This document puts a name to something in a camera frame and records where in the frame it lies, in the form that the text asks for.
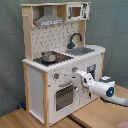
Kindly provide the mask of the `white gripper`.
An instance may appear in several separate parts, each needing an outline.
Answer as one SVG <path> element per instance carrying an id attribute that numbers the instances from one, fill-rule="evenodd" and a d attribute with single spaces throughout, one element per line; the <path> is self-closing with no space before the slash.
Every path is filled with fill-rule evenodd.
<path id="1" fill-rule="evenodd" d="M 81 70 L 76 72 L 76 82 L 78 83 L 79 95 L 81 97 L 89 97 L 89 87 L 93 81 L 94 79 L 90 73 Z"/>

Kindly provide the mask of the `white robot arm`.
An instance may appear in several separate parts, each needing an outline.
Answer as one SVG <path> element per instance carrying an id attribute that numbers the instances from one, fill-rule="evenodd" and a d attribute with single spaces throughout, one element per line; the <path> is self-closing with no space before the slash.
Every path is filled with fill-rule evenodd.
<path id="1" fill-rule="evenodd" d="M 83 88 L 98 95 L 103 102 L 128 107 L 128 97 L 120 98 L 115 95 L 115 81 L 111 77 L 104 76 L 95 81 L 90 73 L 78 70 L 76 74 Z"/>

